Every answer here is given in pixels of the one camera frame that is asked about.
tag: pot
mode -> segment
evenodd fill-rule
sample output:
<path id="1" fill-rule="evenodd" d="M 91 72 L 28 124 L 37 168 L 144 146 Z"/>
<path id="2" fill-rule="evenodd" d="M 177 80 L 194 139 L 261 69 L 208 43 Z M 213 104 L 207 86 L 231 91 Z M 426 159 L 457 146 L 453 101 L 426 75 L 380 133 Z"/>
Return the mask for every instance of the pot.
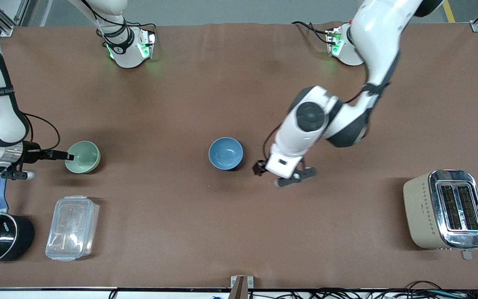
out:
<path id="1" fill-rule="evenodd" d="M 8 214 L 6 179 L 0 176 L 0 261 L 13 261 L 24 254 L 34 239 L 34 227 L 23 216 Z"/>

